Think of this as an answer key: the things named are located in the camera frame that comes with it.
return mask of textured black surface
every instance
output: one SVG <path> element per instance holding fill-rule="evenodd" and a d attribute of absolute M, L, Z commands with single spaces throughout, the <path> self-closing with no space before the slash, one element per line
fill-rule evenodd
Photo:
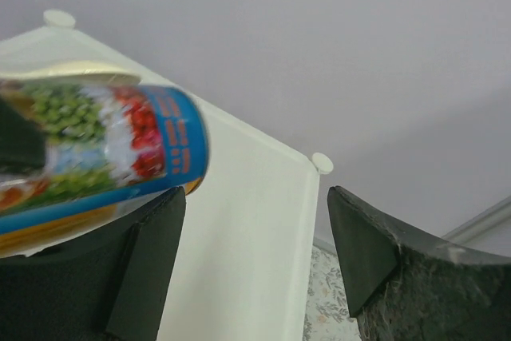
<path fill-rule="evenodd" d="M 161 284 L 169 278 L 173 258 L 180 239 L 185 210 L 182 188 L 173 189 L 144 205 L 134 213 L 92 231 L 77 239 L 48 248 L 30 258 L 10 257 L 0 260 L 0 340 L 1 341 L 95 341 L 122 339 L 115 331 L 123 331 L 125 341 L 136 341 L 143 332 L 155 339 L 162 305 L 153 306 L 155 295 L 161 297 Z M 154 236 L 165 240 L 147 242 L 139 247 L 137 240 L 145 229 L 164 224 L 173 226 L 167 232 L 157 230 Z M 169 246 L 166 249 L 152 245 Z M 150 265 L 167 255 L 168 263 L 159 269 L 137 270 L 144 252 Z M 151 272 L 162 271 L 157 292 L 141 282 Z M 124 280 L 124 272 L 130 276 Z M 137 297 L 125 303 L 125 311 L 116 307 L 121 297 Z M 135 321 L 141 329 L 130 333 L 131 324 L 122 329 L 123 321 Z M 106 335 L 105 326 L 113 334 Z"/>
<path fill-rule="evenodd" d="M 44 133 L 0 97 L 0 172 L 37 172 L 45 163 Z"/>
<path fill-rule="evenodd" d="M 340 187 L 328 208 L 363 340 L 511 340 L 511 259 L 448 243 Z"/>

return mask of can of mixed vegetables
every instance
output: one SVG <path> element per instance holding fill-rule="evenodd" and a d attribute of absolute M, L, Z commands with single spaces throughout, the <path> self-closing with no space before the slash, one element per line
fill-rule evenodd
<path fill-rule="evenodd" d="M 0 250 L 64 221 L 76 227 L 74 216 L 97 222 L 168 188 L 190 193 L 208 169 L 205 121 L 177 88 L 4 81 L 0 107 L 15 125 L 0 130 L 0 143 L 13 143 L 0 144 Z"/>

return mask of floor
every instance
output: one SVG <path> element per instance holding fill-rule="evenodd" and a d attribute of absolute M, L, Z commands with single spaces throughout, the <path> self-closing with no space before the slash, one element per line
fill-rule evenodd
<path fill-rule="evenodd" d="M 303 341 L 360 341 L 357 320 L 348 315 L 337 256 L 317 247 L 312 248 Z"/>

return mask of terrazzo floor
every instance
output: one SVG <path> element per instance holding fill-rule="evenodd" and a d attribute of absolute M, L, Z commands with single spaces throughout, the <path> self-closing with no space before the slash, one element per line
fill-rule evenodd
<path fill-rule="evenodd" d="M 303 341 L 360 341 L 356 319 L 348 315 L 337 256 L 312 248 Z"/>

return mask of baseboard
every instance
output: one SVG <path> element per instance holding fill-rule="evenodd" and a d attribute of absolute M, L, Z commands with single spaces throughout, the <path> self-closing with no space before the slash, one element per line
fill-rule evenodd
<path fill-rule="evenodd" d="M 451 243 L 466 245 L 490 229 L 511 219 L 511 196 L 486 209 L 480 215 L 447 233 L 442 238 Z"/>
<path fill-rule="evenodd" d="M 337 255 L 337 250 L 335 249 L 335 245 L 328 241 L 321 240 L 318 237 L 315 237 L 313 244 L 314 244 L 314 246 L 321 249 L 322 251 Z"/>

